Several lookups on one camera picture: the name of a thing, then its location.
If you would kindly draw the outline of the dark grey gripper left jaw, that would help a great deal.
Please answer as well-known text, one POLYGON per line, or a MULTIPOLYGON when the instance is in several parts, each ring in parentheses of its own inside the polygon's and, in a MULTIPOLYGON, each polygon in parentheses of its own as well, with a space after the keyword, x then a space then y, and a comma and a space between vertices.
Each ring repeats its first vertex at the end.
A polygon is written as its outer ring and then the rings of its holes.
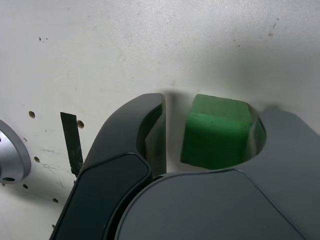
POLYGON ((114 239, 130 202, 166 171, 165 96, 143 94, 101 127, 51 238, 114 239))

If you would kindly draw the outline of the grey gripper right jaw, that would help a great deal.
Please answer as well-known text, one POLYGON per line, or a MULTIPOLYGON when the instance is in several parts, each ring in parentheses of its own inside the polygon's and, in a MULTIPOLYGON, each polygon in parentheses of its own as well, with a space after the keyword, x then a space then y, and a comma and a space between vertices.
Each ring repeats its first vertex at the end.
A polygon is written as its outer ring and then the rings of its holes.
POLYGON ((253 159, 170 173, 129 204, 117 240, 317 240, 320 137, 277 108, 261 113, 266 141, 253 159))

